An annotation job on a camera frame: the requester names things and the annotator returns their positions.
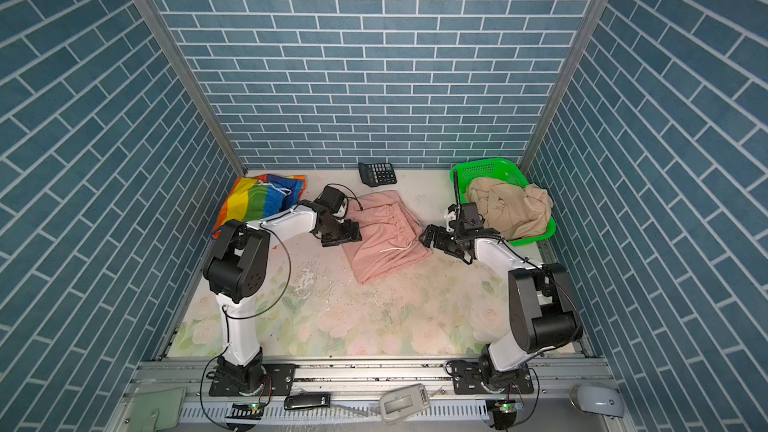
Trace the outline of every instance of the rainbow striped bag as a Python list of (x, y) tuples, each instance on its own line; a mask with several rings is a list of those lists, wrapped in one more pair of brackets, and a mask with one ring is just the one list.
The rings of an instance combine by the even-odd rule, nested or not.
[(233, 218), (248, 222), (274, 216), (293, 207), (299, 201), (305, 184), (304, 176), (280, 177), (266, 174), (255, 178), (236, 178), (219, 210), (211, 237), (217, 238), (221, 226)]

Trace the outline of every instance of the blue brick wall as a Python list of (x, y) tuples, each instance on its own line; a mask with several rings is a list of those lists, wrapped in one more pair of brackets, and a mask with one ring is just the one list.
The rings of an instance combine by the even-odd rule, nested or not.
[(0, 176), (0, 430), (103, 427), (232, 177), (130, 0), (0, 0)]
[(768, 0), (610, 0), (533, 168), (639, 430), (768, 430)]
[(522, 154), (589, 0), (155, 0), (251, 168)]

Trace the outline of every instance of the cloth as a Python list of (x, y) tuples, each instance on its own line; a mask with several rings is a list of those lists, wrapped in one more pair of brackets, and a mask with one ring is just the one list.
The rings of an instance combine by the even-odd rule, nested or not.
[(303, 176), (280, 177), (268, 174), (256, 178), (236, 178), (219, 210), (211, 236), (218, 238), (219, 228), (228, 220), (248, 222), (274, 216), (291, 208), (299, 201), (304, 183)]
[(478, 177), (469, 183), (466, 196), (477, 204), (485, 226), (495, 228), (507, 240), (543, 234), (552, 216), (552, 199), (535, 184), (519, 187)]
[(422, 226), (397, 191), (375, 192), (350, 202), (347, 218), (360, 224), (360, 242), (342, 245), (360, 284), (385, 277), (432, 254), (418, 241)]

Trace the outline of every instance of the pink pants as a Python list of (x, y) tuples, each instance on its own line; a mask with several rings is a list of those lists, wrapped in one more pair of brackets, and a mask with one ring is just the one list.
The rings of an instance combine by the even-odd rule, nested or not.
[(432, 251), (418, 236), (422, 226), (394, 190), (360, 197), (363, 210), (350, 201), (351, 220), (360, 224), (361, 242), (342, 245), (360, 284), (385, 277), (424, 260)]

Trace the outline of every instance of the black cable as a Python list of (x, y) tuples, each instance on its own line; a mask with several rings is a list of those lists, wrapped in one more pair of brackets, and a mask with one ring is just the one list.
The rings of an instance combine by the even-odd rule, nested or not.
[(353, 191), (352, 189), (350, 189), (349, 187), (347, 187), (347, 186), (345, 186), (343, 184), (328, 184), (328, 185), (329, 186), (339, 186), (339, 187), (343, 187), (343, 188), (349, 190), (352, 193), (352, 197), (354, 197), (355, 200), (357, 201), (357, 205), (360, 207), (360, 210), (362, 210), (362, 204), (360, 203), (360, 199), (358, 199), (358, 197), (355, 195), (355, 191)]
[(541, 382), (538, 381), (538, 374), (536, 374), (536, 369), (530, 369), (530, 371), (533, 372), (534, 377), (536, 377), (536, 400), (533, 402), (533, 408), (531, 409), (531, 413), (526, 415), (525, 418), (523, 420), (521, 420), (520, 422), (518, 422), (516, 424), (513, 424), (512, 425), (513, 427), (517, 427), (517, 426), (519, 426), (521, 424), (525, 424), (526, 422), (528, 422), (528, 419), (531, 418), (531, 416), (533, 415), (533, 412), (536, 411), (536, 406), (538, 405), (538, 395), (542, 392), (542, 384), (541, 384)]
[(216, 360), (219, 357), (221, 357), (222, 355), (224, 355), (227, 350), (230, 350), (230, 346), (229, 346), (229, 343), (230, 343), (230, 321), (229, 321), (229, 319), (226, 318), (226, 312), (224, 313), (224, 322), (226, 324), (226, 347), (224, 348), (224, 350), (222, 350), (221, 354), (218, 354), (216, 357), (212, 358), (211, 360), (208, 360), (208, 363), (205, 365), (205, 367), (203, 367), (203, 377), (200, 378), (200, 393), (198, 394), (198, 397), (200, 397), (200, 409), (203, 411), (203, 415), (205, 415), (205, 417), (213, 425), (215, 425), (217, 427), (221, 427), (222, 429), (229, 430), (230, 432), (232, 432), (231, 428), (223, 426), (223, 425), (219, 424), (218, 422), (216, 422), (214, 419), (210, 418), (210, 416), (206, 412), (205, 406), (203, 405), (203, 380), (205, 380), (205, 371), (208, 369), (208, 366), (210, 365), (211, 362), (213, 362), (214, 360)]
[(283, 243), (283, 240), (277, 234), (275, 234), (274, 232), (272, 232), (268, 228), (262, 227), (261, 230), (266, 230), (270, 234), (274, 235), (275, 238), (277, 239), (277, 241), (280, 243), (280, 245), (283, 246), (283, 250), (286, 251), (286, 255), (288, 256), (288, 279), (286, 280), (286, 286), (283, 287), (283, 291), (280, 293), (280, 295), (277, 297), (277, 299), (272, 303), (272, 305), (270, 305), (269, 307), (265, 308), (263, 311), (256, 312), (253, 315), (248, 315), (248, 316), (245, 316), (245, 317), (232, 317), (226, 311), (224, 311), (224, 316), (225, 317), (231, 318), (231, 319), (233, 319), (235, 321), (244, 321), (244, 320), (246, 320), (248, 318), (258, 317), (258, 316), (260, 316), (262, 314), (265, 314), (266, 312), (269, 312), (272, 309), (272, 307), (274, 307), (275, 305), (277, 305), (278, 302), (280, 302), (280, 300), (283, 298), (283, 295), (285, 295), (286, 290), (288, 290), (288, 283), (290, 282), (290, 275), (291, 275), (291, 268), (292, 268), (291, 261), (290, 261), (290, 254), (288, 253), (288, 247), (286, 247), (286, 245)]
[(502, 237), (499, 234), (494, 234), (492, 232), (483, 232), (482, 230), (478, 231), (478, 232), (468, 232), (467, 235), (463, 235), (461, 237), (456, 237), (453, 240), (454, 240), (454, 242), (460, 244), (460, 243), (463, 243), (463, 242), (471, 242), (471, 241), (475, 240), (476, 238), (489, 238), (491, 240), (496, 240), (496, 241), (499, 241), (499, 242), (504, 240), (504, 237)]
[(458, 229), (458, 220), (462, 216), (462, 196), (458, 190), (458, 170), (453, 171), (453, 193), (456, 196), (456, 229)]
[(291, 208), (289, 208), (288, 210), (284, 211), (282, 214), (280, 214), (280, 215), (279, 215), (279, 216), (277, 216), (277, 217), (274, 217), (274, 216), (271, 216), (271, 217), (264, 217), (264, 219), (265, 219), (265, 220), (266, 220), (266, 219), (269, 219), (269, 220), (277, 220), (278, 218), (282, 218), (282, 217), (288, 216), (289, 214), (293, 214), (293, 206), (292, 206)]
[(483, 232), (480, 232), (479, 234), (474, 234), (474, 235), (471, 235), (471, 236), (468, 236), (468, 237), (455, 238), (454, 240), (456, 241), (456, 243), (461, 243), (461, 242), (469, 242), (469, 241), (475, 240), (476, 238), (490, 238), (492, 240), (498, 240), (499, 244), (503, 243), (504, 246), (511, 253), (515, 254), (524, 263), (532, 265), (534, 268), (539, 270), (541, 273), (544, 274), (544, 276), (546, 276), (549, 280), (552, 281), (552, 283), (554, 284), (555, 287), (557, 287), (557, 288), (559, 288), (561, 290), (563, 295), (565, 295), (565, 298), (568, 299), (568, 301), (571, 303), (571, 307), (574, 310), (574, 318), (576, 320), (576, 330), (573, 332), (573, 334), (571, 335), (571, 338), (567, 342), (563, 342), (562, 344), (558, 345), (557, 347), (555, 347), (552, 350), (559, 349), (559, 348), (561, 348), (561, 347), (563, 347), (565, 345), (570, 344), (574, 340), (576, 340), (576, 337), (581, 333), (581, 328), (582, 328), (581, 317), (579, 317), (578, 308), (576, 307), (576, 303), (573, 301), (573, 299), (571, 298), (571, 295), (568, 293), (568, 291), (566, 291), (556, 280), (554, 280), (554, 276), (552, 274), (548, 274), (548, 273), (544, 272), (544, 270), (541, 267), (539, 267), (538, 265), (533, 264), (530, 260), (528, 260), (528, 257), (523, 257), (522, 255), (518, 254), (509, 245), (509, 243), (504, 239), (504, 237), (502, 237), (501, 235), (497, 235), (497, 234), (493, 234), (493, 233), (485, 233), (484, 234)]
[(455, 379), (456, 377), (460, 377), (460, 374), (459, 374), (458, 372), (448, 372), (448, 366), (450, 365), (450, 366), (451, 366), (451, 368), (453, 368), (453, 364), (454, 364), (455, 362), (463, 362), (463, 361), (464, 361), (464, 360), (449, 360), (449, 361), (445, 362), (445, 363), (442, 365), (442, 368), (443, 368), (443, 369), (446, 371), (446, 374), (448, 374), (449, 376), (451, 376), (451, 378), (452, 378), (452, 379)]

